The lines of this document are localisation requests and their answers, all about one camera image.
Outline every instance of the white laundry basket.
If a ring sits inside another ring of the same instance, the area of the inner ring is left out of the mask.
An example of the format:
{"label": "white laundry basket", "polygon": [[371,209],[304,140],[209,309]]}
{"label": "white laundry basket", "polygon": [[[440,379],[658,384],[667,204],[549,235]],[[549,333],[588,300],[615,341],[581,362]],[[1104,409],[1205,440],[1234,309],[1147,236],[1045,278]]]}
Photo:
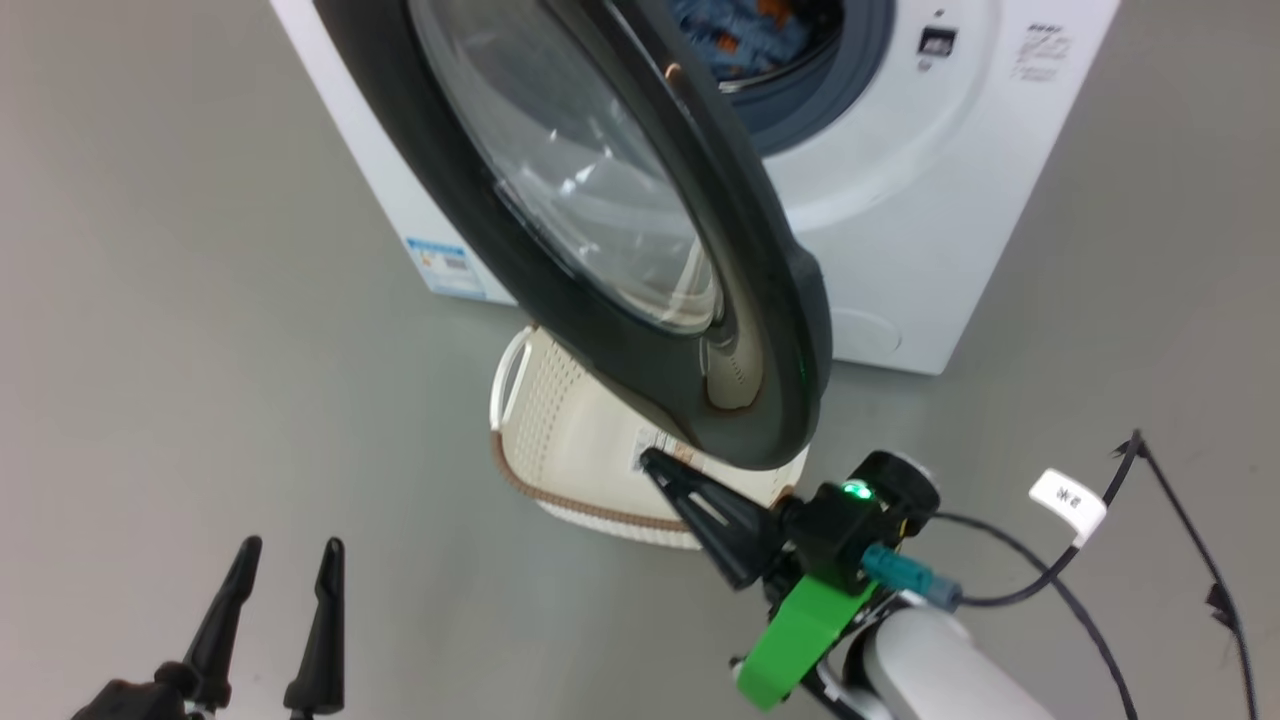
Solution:
{"label": "white laundry basket", "polygon": [[498,364],[489,398],[498,469],[552,515],[637,542],[696,550],[640,452],[660,447],[769,506],[800,479],[808,448],[768,471],[741,470],[659,430],[590,375],[541,329],[525,328]]}

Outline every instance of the washing machine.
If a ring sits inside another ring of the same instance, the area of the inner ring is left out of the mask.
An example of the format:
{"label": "washing machine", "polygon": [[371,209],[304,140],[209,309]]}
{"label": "washing machine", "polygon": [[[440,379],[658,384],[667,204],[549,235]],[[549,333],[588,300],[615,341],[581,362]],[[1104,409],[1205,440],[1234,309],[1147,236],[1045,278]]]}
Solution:
{"label": "washing machine", "polygon": [[431,290],[768,468],[833,359],[945,369],[1117,0],[792,0],[719,79],[671,0],[273,4]]}

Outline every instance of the black cable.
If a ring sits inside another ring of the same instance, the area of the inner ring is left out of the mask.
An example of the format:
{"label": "black cable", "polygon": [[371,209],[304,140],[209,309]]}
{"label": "black cable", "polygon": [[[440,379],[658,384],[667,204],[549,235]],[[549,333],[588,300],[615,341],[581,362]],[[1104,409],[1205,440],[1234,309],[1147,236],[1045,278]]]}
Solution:
{"label": "black cable", "polygon": [[1066,584],[1057,578],[1057,574],[1052,573],[1052,569],[1050,566],[1044,565],[1044,562],[1039,557],[1037,557],[1036,553],[1032,552],[1025,544],[1023,544],[1009,533],[1001,530],[1000,528],[989,523],[978,520],[975,518],[956,515],[955,512],[934,512],[932,516],[938,518],[941,520],[950,520],[952,523],[984,530],[986,533],[993,536],[996,539],[1000,539],[1001,542],[1011,547],[1014,552],[1021,555],[1028,562],[1032,564],[1032,566],[1039,570],[1041,577],[1047,578],[1044,580],[1044,584],[1053,585],[1053,589],[1057,591],[1057,594],[1062,596],[1062,602],[1065,602],[1066,606],[1071,610],[1071,614],[1075,615],[1075,619],[1079,620],[1082,625],[1084,625],[1084,632],[1089,634],[1089,639],[1093,641],[1094,647],[1098,648],[1098,655],[1102,656],[1102,662],[1106,662],[1107,671],[1111,673],[1111,679],[1115,680],[1116,683],[1116,691],[1120,692],[1120,702],[1121,705],[1124,705],[1125,717],[1128,720],[1138,720],[1138,710],[1134,708],[1133,706],[1133,696],[1129,694],[1129,685],[1128,683],[1125,683],[1124,675],[1120,673],[1120,665],[1116,662],[1115,656],[1111,655],[1111,648],[1107,646],[1106,638],[1102,637],[1102,632],[1098,630],[1097,624],[1094,624],[1093,619],[1089,618],[1089,611],[1085,610],[1083,605],[1080,605],[1080,601],[1076,600],[1075,594],[1073,594],[1071,591],[1066,588]]}
{"label": "black cable", "polygon": [[[1133,466],[1133,460],[1138,455],[1138,450],[1142,446],[1142,436],[1138,430],[1133,432],[1126,446],[1124,460],[1120,461],[1120,466],[1116,469],[1116,474],[1111,478],[1111,483],[1107,486],[1106,492],[1102,493],[1102,503],[1107,507],[1111,506],[1111,501],[1115,498],[1116,493],[1120,492],[1120,486],[1124,483],[1125,478],[1129,475],[1129,468]],[[1039,591],[1044,589],[1053,578],[1059,577],[1066,565],[1075,559],[1080,548],[1074,544],[1066,548],[1062,555],[1059,556],[1053,565],[1041,573],[1036,582],[1027,585],[1025,588],[1011,592],[1009,594],[1001,594],[996,597],[969,597],[960,596],[960,605],[969,605],[973,607],[1002,607],[1006,605],[1014,605],[1021,602]]]}
{"label": "black cable", "polygon": [[[1148,446],[1147,442],[1142,438],[1142,433],[1139,430],[1134,430],[1133,434],[1129,437],[1129,441],[1117,447],[1116,452],[1123,454],[1124,459],[1120,461],[1120,468],[1116,469],[1116,474],[1111,479],[1111,484],[1107,486],[1107,489],[1102,496],[1102,502],[1108,507],[1111,506],[1111,501],[1115,500],[1116,492],[1120,491],[1120,486],[1129,475],[1129,469],[1133,466],[1133,461],[1135,457],[1142,457],[1143,460],[1147,461],[1147,465],[1151,466],[1152,474],[1156,475],[1156,480],[1160,483],[1160,488],[1165,492],[1165,497],[1167,497],[1169,503],[1174,506],[1174,512],[1178,514],[1178,519],[1181,521],[1183,528],[1187,530],[1187,534],[1190,536],[1192,543],[1196,544],[1196,550],[1199,552],[1201,559],[1204,561],[1204,566],[1213,577],[1215,584],[1213,589],[1210,593],[1210,601],[1211,605],[1219,609],[1219,614],[1215,616],[1219,618],[1235,637],[1235,644],[1236,648],[1239,648],[1240,653],[1240,676],[1244,684],[1244,700],[1248,707],[1249,720],[1258,720],[1258,700],[1257,700],[1257,691],[1254,689],[1253,684],[1253,664],[1249,659],[1249,646],[1244,639],[1244,624],[1240,621],[1240,614],[1235,609],[1235,600],[1231,597],[1231,591],[1228,589],[1226,587],[1226,580],[1222,578],[1222,571],[1219,569],[1217,562],[1215,562],[1213,557],[1210,555],[1208,546],[1204,544],[1204,539],[1196,529],[1196,525],[1192,523],[1190,516],[1187,515],[1187,510],[1183,507],[1181,501],[1174,492],[1174,487],[1169,483],[1169,479],[1165,477],[1164,470],[1160,469],[1160,464],[1156,462],[1156,456],[1151,452],[1151,446]],[[1129,689],[1124,684],[1124,678],[1120,676],[1120,669],[1115,665],[1115,659],[1111,657],[1111,652],[1107,650],[1106,642],[1102,639],[1102,635],[1097,633],[1097,628],[1093,625],[1093,621],[1088,619],[1088,614],[1084,612],[1084,607],[1080,606],[1074,597],[1071,598],[1068,597],[1070,592],[1057,579],[1062,569],[1066,568],[1066,564],[1070,562],[1073,557],[1075,557],[1075,553],[1078,551],[1075,546],[1064,552],[1062,556],[1057,559],[1057,562],[1055,562],[1052,568],[1046,568],[1044,564],[1041,562],[1038,559],[1036,559],[1036,556],[1029,550],[1027,550],[1021,543],[1019,543],[1011,536],[996,528],[995,525],[989,525],[987,523],[983,523],[982,520],[975,520],[973,518],[965,518],[963,515],[955,515],[950,512],[937,512],[933,516],[969,525],[973,528],[979,528],[993,534],[995,537],[1002,539],[1005,543],[1012,547],[1015,551],[1018,551],[1023,557],[1027,559],[1028,562],[1037,566],[1037,569],[1039,569],[1041,571],[1041,577],[1037,578],[1034,583],[1027,585],[1025,588],[1015,593],[1009,593],[1005,596],[991,597],[991,598],[961,597],[960,600],[961,605],[970,605],[974,607],[998,607],[1005,605],[1012,605],[1015,602],[1020,602],[1023,600],[1027,600],[1028,597],[1032,597],[1033,594],[1043,589],[1046,585],[1052,584],[1059,591],[1059,593],[1062,594],[1062,600],[1066,601],[1069,607],[1071,607],[1071,612],[1075,614],[1076,619],[1079,619],[1080,623],[1084,624],[1085,630],[1089,632],[1089,637],[1093,638],[1093,643],[1098,646],[1098,652],[1102,653],[1102,659],[1103,661],[1106,661],[1107,669],[1111,670],[1111,676],[1112,679],[1115,679],[1116,687],[1120,689],[1121,701],[1124,701],[1125,703],[1125,714],[1129,717],[1135,717],[1135,715],[1130,715],[1130,711],[1133,708],[1133,702],[1129,700]]]}
{"label": "black cable", "polygon": [[1192,519],[1187,515],[1187,510],[1183,509],[1181,501],[1178,500],[1178,495],[1174,493],[1172,486],[1165,478],[1165,473],[1160,469],[1156,462],[1156,456],[1152,455],[1151,447],[1146,441],[1134,430],[1134,441],[1130,441],[1130,448],[1134,446],[1139,448],[1139,455],[1151,465],[1151,471],[1156,475],[1156,482],[1165,491],[1165,496],[1169,497],[1169,503],[1174,506],[1174,512],[1178,514],[1178,519],[1183,521],[1183,528],[1187,529],[1187,534],[1192,537],[1192,542],[1196,543],[1196,550],[1199,551],[1201,559],[1204,560],[1204,566],[1208,568],[1211,575],[1213,575],[1213,582],[1216,588],[1220,591],[1217,598],[1225,607],[1225,619],[1228,621],[1228,628],[1231,634],[1235,635],[1235,646],[1240,652],[1240,675],[1244,682],[1244,701],[1249,708],[1249,719],[1258,720],[1258,698],[1253,689],[1253,665],[1249,662],[1249,646],[1244,642],[1244,625],[1240,623],[1240,615],[1235,610],[1235,600],[1231,598],[1231,591],[1226,588],[1226,580],[1222,579],[1222,571],[1219,570],[1217,562],[1213,562],[1213,557],[1208,553],[1208,547],[1204,544],[1204,539],[1201,538],[1199,532],[1196,530],[1196,525],[1192,524]]}

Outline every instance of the open door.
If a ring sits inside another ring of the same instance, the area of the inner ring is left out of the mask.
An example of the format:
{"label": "open door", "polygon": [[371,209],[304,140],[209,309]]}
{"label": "open door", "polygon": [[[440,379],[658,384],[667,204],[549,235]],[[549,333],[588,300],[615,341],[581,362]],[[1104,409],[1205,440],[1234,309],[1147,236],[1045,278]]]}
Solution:
{"label": "open door", "polygon": [[370,106],[540,324],[658,427],[745,469],[809,442],[817,261],[666,0],[317,0]]}

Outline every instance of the basket handle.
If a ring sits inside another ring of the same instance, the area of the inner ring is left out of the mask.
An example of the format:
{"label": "basket handle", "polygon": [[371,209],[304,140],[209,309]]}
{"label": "basket handle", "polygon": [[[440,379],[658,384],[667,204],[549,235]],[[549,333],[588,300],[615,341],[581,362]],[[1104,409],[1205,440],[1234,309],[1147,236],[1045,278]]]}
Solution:
{"label": "basket handle", "polygon": [[[502,427],[507,424],[511,419],[511,398],[516,396],[520,389],[520,382],[525,377],[525,365],[529,364],[529,336],[534,334],[534,328],[525,328],[516,333],[516,337],[511,338],[507,345],[507,350],[502,352],[502,359],[498,360],[498,369],[493,374],[493,389],[489,391],[489,429],[493,432],[502,430]],[[520,357],[518,368],[515,368],[516,377],[511,379],[511,392],[506,392],[508,378],[511,378],[512,365],[516,365],[516,357]]]}

